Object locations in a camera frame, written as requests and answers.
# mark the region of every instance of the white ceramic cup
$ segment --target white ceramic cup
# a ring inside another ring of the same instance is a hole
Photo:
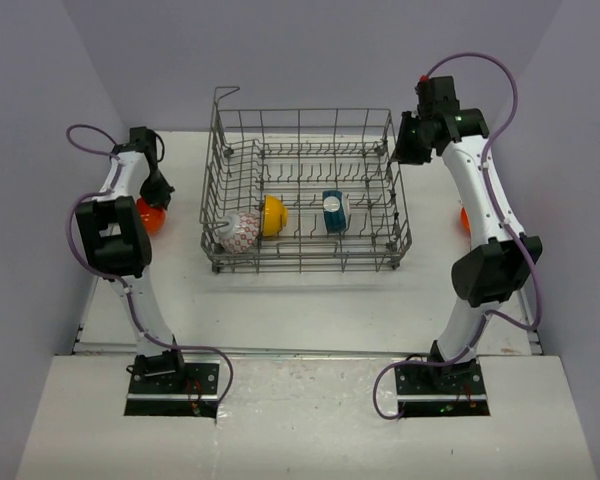
[[[220,245],[229,253],[246,252],[260,234],[260,218],[252,213],[231,213],[220,221],[227,223],[218,229]]]

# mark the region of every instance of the white tabletop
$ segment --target white tabletop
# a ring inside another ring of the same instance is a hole
[[[386,359],[243,358],[217,426],[124,417],[132,360],[54,358],[18,480],[596,478],[556,357],[482,358],[489,417],[399,422],[371,405]],[[385,379],[380,404],[395,412]]]
[[[163,133],[160,168],[176,192],[153,238],[151,275],[179,343],[238,349],[428,351],[455,302],[451,266],[469,249],[451,175],[439,159],[402,167],[413,246],[388,272],[214,274],[198,223],[206,133]],[[517,297],[504,307],[520,314]],[[76,351],[125,351],[133,334],[111,288],[98,282]],[[481,354],[529,355],[527,335],[488,326]]]

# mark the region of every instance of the orange fruit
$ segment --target orange fruit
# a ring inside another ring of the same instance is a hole
[[[167,212],[163,208],[150,207],[142,197],[136,201],[136,208],[148,234],[154,234],[162,228],[167,218]]]
[[[469,217],[467,216],[467,211],[462,207],[462,211],[460,212],[460,221],[462,222],[462,226],[465,230],[471,233],[471,227],[469,226]]]

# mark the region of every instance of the purple wall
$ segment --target purple wall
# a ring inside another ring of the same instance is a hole
[[[216,85],[243,106],[413,103],[441,57],[478,49],[521,73],[560,0],[63,0],[129,124],[207,129]],[[493,118],[507,94],[478,61],[453,70]]]
[[[520,95],[498,165],[545,244],[541,338],[562,357],[600,477],[600,1],[562,3]]]
[[[76,121],[122,133],[62,4],[0,2],[0,479],[16,474],[51,358],[69,351],[85,301],[63,221],[107,166],[66,143]]]

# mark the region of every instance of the metal dish rack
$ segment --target metal dish rack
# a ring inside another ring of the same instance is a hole
[[[215,272],[313,272],[396,269],[411,246],[402,173],[390,161],[395,133],[388,109],[225,109],[214,94],[200,208],[202,249]],[[349,195],[347,229],[329,234],[322,192]],[[276,237],[260,236],[231,254],[217,229],[232,212],[262,224],[265,195],[289,209]]]

